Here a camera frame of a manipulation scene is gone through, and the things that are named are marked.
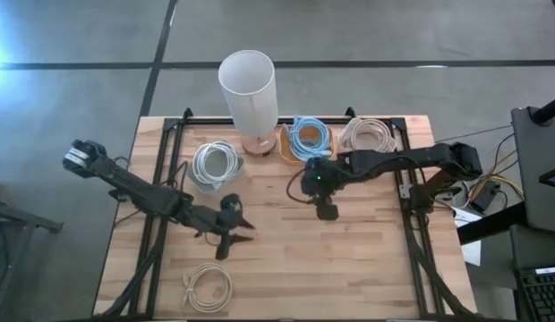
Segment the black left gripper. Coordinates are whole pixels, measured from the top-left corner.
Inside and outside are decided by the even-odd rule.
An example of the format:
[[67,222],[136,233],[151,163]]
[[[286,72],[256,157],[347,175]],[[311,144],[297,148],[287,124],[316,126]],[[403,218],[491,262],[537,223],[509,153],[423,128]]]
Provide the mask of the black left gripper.
[[230,210],[216,211],[213,208],[202,207],[201,221],[204,223],[201,231],[213,233],[220,237],[216,249],[216,260],[224,260],[228,257],[230,248],[238,242],[252,242],[253,238],[230,233],[235,227],[254,230],[255,227],[244,217],[236,216]]

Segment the orange plastic bin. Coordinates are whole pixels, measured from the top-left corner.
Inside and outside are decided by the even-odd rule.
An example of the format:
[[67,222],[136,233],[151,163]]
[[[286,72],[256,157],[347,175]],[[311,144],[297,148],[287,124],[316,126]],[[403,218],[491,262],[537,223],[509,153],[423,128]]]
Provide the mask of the orange plastic bin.
[[[289,127],[286,124],[280,124],[278,126],[278,152],[283,162],[287,165],[303,165],[304,161],[298,159],[291,151],[291,142],[287,131]],[[336,142],[335,134],[330,127],[327,127],[329,131],[329,147],[328,147],[328,159],[334,160],[336,158]],[[320,132],[314,128],[308,128],[301,130],[300,138],[303,143],[313,143],[320,140]]]

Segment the white plastic bin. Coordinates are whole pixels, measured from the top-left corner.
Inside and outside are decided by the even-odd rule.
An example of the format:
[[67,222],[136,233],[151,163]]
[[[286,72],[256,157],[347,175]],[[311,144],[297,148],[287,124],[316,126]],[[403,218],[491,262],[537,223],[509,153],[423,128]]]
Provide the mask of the white plastic bin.
[[381,153],[393,152],[397,148],[389,127],[375,118],[352,118],[338,134],[337,145],[343,151],[372,149]]

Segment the white shade wooden table lamp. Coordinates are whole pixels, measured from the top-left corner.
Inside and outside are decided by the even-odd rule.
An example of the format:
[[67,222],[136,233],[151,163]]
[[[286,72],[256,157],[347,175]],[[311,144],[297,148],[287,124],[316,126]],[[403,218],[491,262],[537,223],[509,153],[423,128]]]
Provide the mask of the white shade wooden table lamp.
[[266,157],[277,144],[276,71],[260,51],[241,50],[229,55],[218,68],[218,83],[246,154]]

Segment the black power box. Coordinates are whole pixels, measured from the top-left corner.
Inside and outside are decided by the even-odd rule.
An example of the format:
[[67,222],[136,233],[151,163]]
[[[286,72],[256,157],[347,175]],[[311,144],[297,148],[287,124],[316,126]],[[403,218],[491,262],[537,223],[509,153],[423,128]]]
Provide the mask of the black power box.
[[491,205],[497,194],[500,192],[500,183],[495,181],[487,181],[478,190],[471,200],[469,206],[480,213],[483,213]]

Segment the white paper sheet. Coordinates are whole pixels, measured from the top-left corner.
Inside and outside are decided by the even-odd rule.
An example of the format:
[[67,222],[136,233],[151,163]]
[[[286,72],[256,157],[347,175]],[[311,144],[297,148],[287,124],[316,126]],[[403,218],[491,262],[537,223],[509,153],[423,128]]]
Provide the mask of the white paper sheet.
[[[478,215],[467,212],[461,208],[453,208],[454,221],[457,228],[480,220]],[[481,265],[481,242],[474,241],[462,246],[465,263],[479,267]]]

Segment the black metal beam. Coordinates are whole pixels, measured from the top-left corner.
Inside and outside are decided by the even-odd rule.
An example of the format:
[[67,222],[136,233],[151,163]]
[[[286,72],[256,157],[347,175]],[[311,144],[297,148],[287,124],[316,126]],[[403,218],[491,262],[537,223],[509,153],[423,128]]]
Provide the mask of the black metal beam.
[[525,202],[521,201],[501,211],[481,217],[457,228],[461,245],[477,242],[509,229],[511,225],[527,225]]

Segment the black metal stand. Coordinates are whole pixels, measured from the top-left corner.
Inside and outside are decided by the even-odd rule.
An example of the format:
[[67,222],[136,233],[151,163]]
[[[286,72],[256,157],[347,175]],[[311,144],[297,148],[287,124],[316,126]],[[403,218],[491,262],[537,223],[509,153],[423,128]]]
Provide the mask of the black metal stand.
[[63,227],[62,222],[56,222],[46,219],[43,216],[37,216],[30,212],[11,207],[3,201],[0,201],[0,218],[7,221],[35,225],[48,230],[50,233],[60,233]]

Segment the grey cart panel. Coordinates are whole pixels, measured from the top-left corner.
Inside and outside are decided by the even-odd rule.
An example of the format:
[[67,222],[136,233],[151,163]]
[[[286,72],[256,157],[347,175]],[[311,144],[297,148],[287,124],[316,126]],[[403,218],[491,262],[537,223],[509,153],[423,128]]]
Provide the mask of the grey cart panel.
[[528,224],[555,232],[555,186],[540,182],[542,175],[555,170],[555,118],[541,126],[526,109],[515,108],[510,115]]

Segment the grey desk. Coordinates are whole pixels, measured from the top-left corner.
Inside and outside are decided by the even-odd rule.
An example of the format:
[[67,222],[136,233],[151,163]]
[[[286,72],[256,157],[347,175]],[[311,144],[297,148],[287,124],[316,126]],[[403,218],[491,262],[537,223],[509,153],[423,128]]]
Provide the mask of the grey desk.
[[[509,229],[509,235],[514,275],[518,269],[555,267],[555,233],[514,225]],[[514,298],[517,320],[533,322],[528,317],[524,295],[518,290],[518,287],[514,291]]]

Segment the black pole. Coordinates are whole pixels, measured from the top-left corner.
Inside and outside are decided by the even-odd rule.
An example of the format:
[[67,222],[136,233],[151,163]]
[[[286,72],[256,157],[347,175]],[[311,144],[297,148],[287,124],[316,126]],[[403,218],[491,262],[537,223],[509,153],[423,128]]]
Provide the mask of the black pole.
[[527,110],[534,123],[540,126],[549,126],[555,118],[555,99],[543,107],[529,106]]

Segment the black keyboard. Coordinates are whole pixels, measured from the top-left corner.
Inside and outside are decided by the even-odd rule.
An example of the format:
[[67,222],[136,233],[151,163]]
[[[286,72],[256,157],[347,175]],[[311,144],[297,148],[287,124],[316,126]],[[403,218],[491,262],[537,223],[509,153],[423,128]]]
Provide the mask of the black keyboard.
[[555,322],[555,267],[518,269],[518,290],[533,322]]

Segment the black metal table frame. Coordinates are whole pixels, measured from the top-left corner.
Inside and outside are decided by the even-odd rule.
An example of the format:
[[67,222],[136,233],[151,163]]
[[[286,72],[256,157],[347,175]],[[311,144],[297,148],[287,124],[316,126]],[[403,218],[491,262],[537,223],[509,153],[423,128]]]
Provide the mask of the black metal table frame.
[[[304,161],[302,169],[296,173],[296,177],[301,180],[303,176],[302,170],[309,158],[323,157],[328,159],[329,131],[327,127],[331,127],[333,124],[346,126],[352,118],[358,118],[352,108],[346,109],[345,115],[339,118],[315,118],[299,115],[278,118],[278,125],[286,124],[289,127],[287,134],[291,142],[291,151],[298,159]],[[402,122],[394,118],[379,120],[389,127],[393,138],[395,138],[394,130],[402,131],[405,128]],[[184,191],[184,180],[187,172],[190,170],[191,162],[180,162],[178,160],[183,142],[184,128],[189,125],[225,125],[231,122],[229,118],[196,118],[190,109],[186,109],[184,115],[180,118],[165,119],[158,144],[153,179],[150,183]],[[302,142],[300,138],[301,130],[308,128],[314,128],[320,132],[320,140],[318,142]],[[407,149],[414,148],[409,146],[405,146],[403,149],[396,148],[397,151]],[[423,170],[423,174],[427,179],[431,179],[438,171],[437,167],[429,167]],[[403,172],[408,172],[412,181],[411,185],[422,181],[421,174],[418,171],[409,170]],[[393,174],[399,177],[401,173],[394,172]],[[302,203],[304,205],[312,205],[305,202],[309,197],[304,196]],[[125,202],[130,201],[130,199],[122,196],[118,201]],[[449,307],[455,318],[473,318],[475,314],[460,302],[437,273],[428,242],[427,215],[430,213],[412,213],[407,208],[408,201],[409,199],[400,198],[399,200],[401,213],[405,221],[406,245],[413,269],[414,283],[419,284],[421,282],[421,274],[427,274],[431,281],[432,293],[436,301],[437,316],[444,318],[446,316],[444,309]],[[167,226],[173,222],[161,216],[147,215],[138,208],[137,210],[145,215],[145,221],[134,276],[125,286],[123,292],[116,298],[115,302],[104,312],[92,316],[90,322],[141,322],[144,319],[151,319],[154,315],[161,260],[166,245]]]

